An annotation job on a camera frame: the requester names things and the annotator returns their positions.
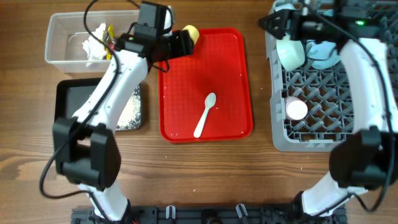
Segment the green bowl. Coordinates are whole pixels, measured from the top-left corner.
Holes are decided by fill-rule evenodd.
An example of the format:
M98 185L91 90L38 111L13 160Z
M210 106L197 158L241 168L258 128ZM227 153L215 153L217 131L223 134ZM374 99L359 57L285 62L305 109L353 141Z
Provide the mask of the green bowl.
M299 40L290 40L289 37L276 40L276 49L282 66L288 72L299 68L305 62L305 51Z

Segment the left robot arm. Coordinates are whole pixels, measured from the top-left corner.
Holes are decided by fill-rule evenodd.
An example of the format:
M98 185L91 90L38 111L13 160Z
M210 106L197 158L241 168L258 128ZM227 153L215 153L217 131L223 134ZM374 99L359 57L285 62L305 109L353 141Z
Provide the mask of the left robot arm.
M54 122L50 160L58 174L87 194L101 223L132 221L131 204L116 182L121 155L114 138L127 102L154 63L191 55L199 36L193 26L160 35L122 34L91 96L71 118Z

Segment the yellow cup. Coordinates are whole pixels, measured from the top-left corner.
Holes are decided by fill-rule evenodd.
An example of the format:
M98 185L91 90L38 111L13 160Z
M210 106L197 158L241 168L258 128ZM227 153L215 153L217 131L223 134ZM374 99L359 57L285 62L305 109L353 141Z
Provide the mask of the yellow cup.
M193 25L186 25L182 29L182 40L184 43L191 45L194 47L199 39L200 33L196 27Z

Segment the white tissue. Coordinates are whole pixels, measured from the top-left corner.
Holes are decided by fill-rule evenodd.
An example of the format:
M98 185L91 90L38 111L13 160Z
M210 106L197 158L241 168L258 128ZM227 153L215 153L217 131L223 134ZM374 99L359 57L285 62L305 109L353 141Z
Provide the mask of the white tissue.
M96 28L94 32L92 32L92 34L97 39L102 41L105 35L105 28L106 24L101 23L100 26ZM86 67L90 67L93 64L93 60L102 60L107 55L105 46L99 43L92 35L90 35L89 38L82 43L82 45L83 50L86 52L87 58L89 60L89 62L86 63Z

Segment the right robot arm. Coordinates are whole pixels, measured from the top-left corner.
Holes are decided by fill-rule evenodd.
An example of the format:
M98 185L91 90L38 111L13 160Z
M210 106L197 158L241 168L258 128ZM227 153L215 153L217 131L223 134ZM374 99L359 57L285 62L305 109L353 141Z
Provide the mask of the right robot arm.
M296 195L290 217L327 217L352 198L379 190L374 212L397 180L397 105L387 65L387 44L366 1L336 1L332 16L308 3L259 19L276 39L329 41L337 46L348 76L353 104L353 134L335 146L329 171L312 188Z

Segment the light blue plate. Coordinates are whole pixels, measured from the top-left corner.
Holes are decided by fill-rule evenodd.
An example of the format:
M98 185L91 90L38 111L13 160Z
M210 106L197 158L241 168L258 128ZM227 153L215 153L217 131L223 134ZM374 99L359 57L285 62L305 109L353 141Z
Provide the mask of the light blue plate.
M312 67L317 70L330 68L340 61L337 46L333 42L316 44L314 40L308 40L305 51L306 58L313 61Z

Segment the blue bowl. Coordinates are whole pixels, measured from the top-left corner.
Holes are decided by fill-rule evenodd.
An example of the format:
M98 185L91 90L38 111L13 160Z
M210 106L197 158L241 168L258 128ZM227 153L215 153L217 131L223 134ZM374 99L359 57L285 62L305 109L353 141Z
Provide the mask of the blue bowl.
M291 3L283 4L283 5L280 5L280 6L276 6L274 12L278 12L278 11L281 11L281 10L284 10L284 9L293 10L294 11L295 7Z

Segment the white plastic spoon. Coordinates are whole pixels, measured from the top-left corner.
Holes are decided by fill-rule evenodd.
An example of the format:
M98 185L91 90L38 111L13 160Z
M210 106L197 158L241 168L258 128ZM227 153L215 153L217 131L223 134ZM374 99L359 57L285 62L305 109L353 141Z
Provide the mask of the white plastic spoon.
M210 93L206 98L205 98L205 109L203 111L203 114L193 132L193 136L195 138L199 138L203 132L203 128L206 122L206 117L208 116L209 110L215 105L216 103L216 94L215 93Z

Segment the yellow snack wrapper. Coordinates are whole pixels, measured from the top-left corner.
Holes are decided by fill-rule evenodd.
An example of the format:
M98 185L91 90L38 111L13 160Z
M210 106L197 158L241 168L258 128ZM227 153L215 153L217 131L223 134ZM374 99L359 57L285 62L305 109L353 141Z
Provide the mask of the yellow snack wrapper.
M106 31L104 41L111 50L114 50L114 30L112 24L108 27L108 30Z

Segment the white rice grains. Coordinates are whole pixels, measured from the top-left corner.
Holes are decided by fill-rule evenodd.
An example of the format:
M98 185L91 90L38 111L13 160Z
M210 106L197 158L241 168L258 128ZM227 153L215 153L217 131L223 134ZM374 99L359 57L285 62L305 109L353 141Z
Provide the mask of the white rice grains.
M141 86L138 85L129 98L116 126L117 131L137 130L142 123Z

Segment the pink cup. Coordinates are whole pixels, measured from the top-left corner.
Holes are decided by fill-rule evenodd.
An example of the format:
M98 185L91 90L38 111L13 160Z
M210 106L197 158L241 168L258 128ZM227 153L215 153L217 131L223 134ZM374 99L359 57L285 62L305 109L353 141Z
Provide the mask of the pink cup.
M285 115L289 120L301 120L306 117L308 107L297 97L289 96L285 99Z

